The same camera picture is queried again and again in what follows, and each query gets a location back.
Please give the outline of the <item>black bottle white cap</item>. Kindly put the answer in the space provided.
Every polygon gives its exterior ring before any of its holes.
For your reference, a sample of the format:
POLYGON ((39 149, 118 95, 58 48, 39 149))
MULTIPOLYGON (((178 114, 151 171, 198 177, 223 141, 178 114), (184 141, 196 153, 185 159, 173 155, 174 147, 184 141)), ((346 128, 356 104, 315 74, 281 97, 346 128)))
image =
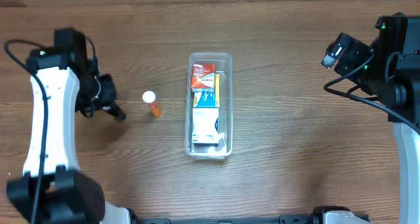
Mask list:
POLYGON ((126 113, 124 113, 124 111, 122 111, 122 109, 116 104, 104 106, 102 111, 113 116, 118 122, 122 122, 126 119, 126 113))

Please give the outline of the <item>orange bottle white cap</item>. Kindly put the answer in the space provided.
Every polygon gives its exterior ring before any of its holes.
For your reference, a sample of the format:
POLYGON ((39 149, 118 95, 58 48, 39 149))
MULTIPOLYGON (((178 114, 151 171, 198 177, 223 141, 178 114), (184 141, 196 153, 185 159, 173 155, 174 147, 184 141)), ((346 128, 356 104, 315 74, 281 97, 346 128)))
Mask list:
POLYGON ((153 91, 145 91, 142 100, 148 105, 154 117, 158 118, 162 115, 161 108, 156 100, 156 94, 153 91))

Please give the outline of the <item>blue VapoDrops box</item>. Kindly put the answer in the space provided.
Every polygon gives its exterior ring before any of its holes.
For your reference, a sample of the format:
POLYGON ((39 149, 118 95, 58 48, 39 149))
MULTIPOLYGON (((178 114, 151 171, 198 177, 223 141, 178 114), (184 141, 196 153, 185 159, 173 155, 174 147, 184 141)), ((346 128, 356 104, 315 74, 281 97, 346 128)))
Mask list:
POLYGON ((194 108, 220 107, 220 75, 215 75, 215 88, 213 92, 194 93, 194 108))

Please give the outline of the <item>red white medicine box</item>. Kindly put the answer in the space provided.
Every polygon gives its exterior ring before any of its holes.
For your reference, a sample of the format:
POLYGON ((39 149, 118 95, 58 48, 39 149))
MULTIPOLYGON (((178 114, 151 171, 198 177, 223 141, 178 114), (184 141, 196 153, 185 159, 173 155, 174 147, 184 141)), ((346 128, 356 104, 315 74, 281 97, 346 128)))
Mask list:
POLYGON ((193 92, 213 92, 215 90, 215 63, 193 64, 190 88, 193 92))

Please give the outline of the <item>white blue medicine box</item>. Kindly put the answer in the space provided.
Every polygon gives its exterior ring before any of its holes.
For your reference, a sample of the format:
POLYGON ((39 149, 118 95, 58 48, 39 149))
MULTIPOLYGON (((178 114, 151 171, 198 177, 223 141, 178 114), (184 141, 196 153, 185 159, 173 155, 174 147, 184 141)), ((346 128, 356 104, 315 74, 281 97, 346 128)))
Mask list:
POLYGON ((219 109, 193 108, 192 142, 217 144, 219 142, 219 109))

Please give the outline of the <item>clear plastic container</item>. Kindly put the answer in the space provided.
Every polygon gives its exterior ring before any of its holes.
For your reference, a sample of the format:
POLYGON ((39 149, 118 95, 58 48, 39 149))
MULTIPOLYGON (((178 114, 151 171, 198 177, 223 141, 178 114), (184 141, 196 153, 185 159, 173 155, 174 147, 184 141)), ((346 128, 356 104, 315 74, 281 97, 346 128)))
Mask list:
POLYGON ((187 155, 222 160, 233 151, 233 59, 229 53, 189 56, 184 146, 187 155))

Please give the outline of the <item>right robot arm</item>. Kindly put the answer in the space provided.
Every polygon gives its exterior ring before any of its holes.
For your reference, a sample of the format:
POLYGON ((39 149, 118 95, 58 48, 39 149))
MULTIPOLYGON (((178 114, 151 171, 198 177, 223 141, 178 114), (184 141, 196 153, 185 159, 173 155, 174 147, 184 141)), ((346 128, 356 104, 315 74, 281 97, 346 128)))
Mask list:
POLYGON ((378 36, 367 45, 341 33, 322 66, 339 78, 328 93, 386 112, 399 155, 400 223, 419 222, 419 17, 380 15, 378 36))

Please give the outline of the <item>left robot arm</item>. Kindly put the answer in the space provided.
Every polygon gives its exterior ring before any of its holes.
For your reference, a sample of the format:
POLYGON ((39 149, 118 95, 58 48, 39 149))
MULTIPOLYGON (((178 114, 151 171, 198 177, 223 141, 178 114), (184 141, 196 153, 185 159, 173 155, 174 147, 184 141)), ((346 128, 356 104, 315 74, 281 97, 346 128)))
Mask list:
POLYGON ((22 67, 31 76, 31 139, 21 178, 7 183, 9 201, 30 223, 135 223, 132 210, 105 200, 77 159, 76 114, 126 117, 92 40, 72 28, 56 30, 53 46, 34 43, 22 67))

